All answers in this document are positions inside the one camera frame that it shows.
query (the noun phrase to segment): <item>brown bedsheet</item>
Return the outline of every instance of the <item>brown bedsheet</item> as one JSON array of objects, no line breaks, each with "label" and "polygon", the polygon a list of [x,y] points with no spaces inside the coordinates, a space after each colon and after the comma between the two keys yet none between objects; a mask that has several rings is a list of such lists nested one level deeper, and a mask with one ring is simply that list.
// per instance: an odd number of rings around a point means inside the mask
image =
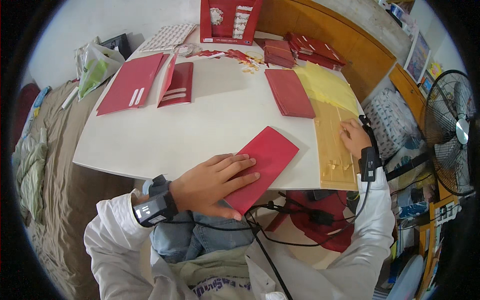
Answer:
[{"label": "brown bedsheet", "polygon": [[68,81],[44,99],[31,132],[47,129],[48,154],[43,183],[41,224],[28,224],[28,235],[53,283],[68,299],[99,299],[98,285],[85,251],[85,227],[96,215],[96,203],[130,192],[133,179],[111,175],[72,163],[85,123],[107,83],[61,105],[77,83]]}]

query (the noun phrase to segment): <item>poster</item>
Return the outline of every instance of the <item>poster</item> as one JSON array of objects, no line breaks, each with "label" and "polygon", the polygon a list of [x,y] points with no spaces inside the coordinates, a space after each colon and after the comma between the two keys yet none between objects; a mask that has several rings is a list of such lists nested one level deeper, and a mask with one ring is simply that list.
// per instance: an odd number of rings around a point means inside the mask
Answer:
[{"label": "poster", "polygon": [[420,32],[417,33],[413,40],[412,48],[408,54],[407,63],[404,70],[412,77],[415,83],[419,83],[423,77],[423,73],[427,68],[430,59],[430,48]]}]

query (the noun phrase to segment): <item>white sleeve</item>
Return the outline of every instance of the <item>white sleeve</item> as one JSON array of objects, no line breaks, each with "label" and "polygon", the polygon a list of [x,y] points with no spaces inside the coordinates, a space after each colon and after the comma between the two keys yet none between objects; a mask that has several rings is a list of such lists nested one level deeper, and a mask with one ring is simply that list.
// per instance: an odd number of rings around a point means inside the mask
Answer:
[{"label": "white sleeve", "polygon": [[[134,190],[132,193],[142,195]],[[132,193],[97,203],[98,215],[87,225],[84,243],[101,299],[147,299],[151,284],[139,269],[140,248],[153,228],[138,224]]]},{"label": "white sleeve", "polygon": [[[357,174],[360,201],[365,199],[366,182]],[[390,255],[395,217],[391,211],[390,190],[383,169],[377,168],[367,202],[355,220],[350,246],[322,274],[342,291],[346,299],[372,299],[384,259]]]}]

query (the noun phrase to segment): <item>jeans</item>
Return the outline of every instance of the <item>jeans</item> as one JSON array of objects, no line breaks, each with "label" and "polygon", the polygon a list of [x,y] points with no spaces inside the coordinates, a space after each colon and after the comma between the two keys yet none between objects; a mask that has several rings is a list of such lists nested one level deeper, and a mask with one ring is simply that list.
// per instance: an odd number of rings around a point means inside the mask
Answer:
[{"label": "jeans", "polygon": [[[230,207],[225,200],[219,204]],[[243,219],[204,216],[196,212],[181,212],[173,221],[196,221],[219,228],[248,228]],[[253,242],[250,230],[222,231],[197,224],[158,223],[150,233],[152,247],[167,263],[179,263],[217,250],[231,250]]]}]

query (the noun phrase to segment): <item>display box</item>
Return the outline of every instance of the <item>display box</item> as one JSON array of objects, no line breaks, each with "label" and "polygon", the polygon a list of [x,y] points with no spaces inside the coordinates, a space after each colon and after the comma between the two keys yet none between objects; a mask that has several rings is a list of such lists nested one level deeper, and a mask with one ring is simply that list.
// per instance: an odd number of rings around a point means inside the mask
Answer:
[{"label": "display box", "polygon": [[262,0],[202,0],[200,42],[251,46]]}]

